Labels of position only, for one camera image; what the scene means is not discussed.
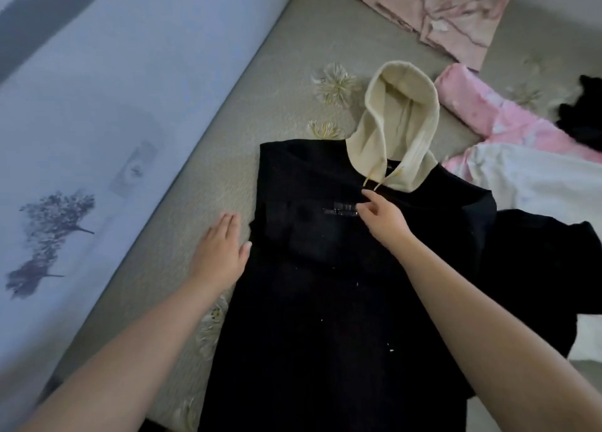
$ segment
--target hand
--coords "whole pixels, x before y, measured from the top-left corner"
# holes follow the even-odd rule
[[[243,274],[251,242],[238,246],[240,215],[224,212],[200,240],[190,265],[190,280],[222,293]]]
[[[370,202],[357,204],[359,217],[366,223],[374,238],[395,254],[395,250],[414,238],[402,211],[374,191],[363,189],[362,194]]]

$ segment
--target right arm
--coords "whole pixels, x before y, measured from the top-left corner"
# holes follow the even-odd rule
[[[602,430],[602,396],[560,353],[458,274],[373,191],[357,211],[402,264],[458,367],[504,431]]]

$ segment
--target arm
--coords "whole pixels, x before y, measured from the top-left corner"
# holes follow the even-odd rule
[[[239,248],[239,235],[240,216],[222,215],[200,241],[189,279],[74,373],[19,432],[137,431],[186,340],[242,275],[251,243]]]
[[[602,430],[602,396],[556,350],[452,269],[373,191],[357,211],[399,260],[456,363],[505,431]]]

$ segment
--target cream hood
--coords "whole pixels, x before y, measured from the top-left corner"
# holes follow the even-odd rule
[[[413,64],[389,61],[372,78],[365,105],[357,131],[346,140],[351,164],[366,182],[414,191],[437,164],[429,151],[439,123],[433,82]],[[400,161],[388,175],[387,159]]]

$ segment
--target pink blanket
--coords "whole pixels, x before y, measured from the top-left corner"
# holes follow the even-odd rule
[[[484,144],[515,144],[602,163],[602,153],[578,144],[552,122],[502,98],[466,66],[452,64],[435,80],[439,102],[482,136]],[[467,159],[473,147],[443,163],[471,182]]]
[[[391,21],[420,32],[420,40],[440,47],[474,70],[509,0],[362,0]]]

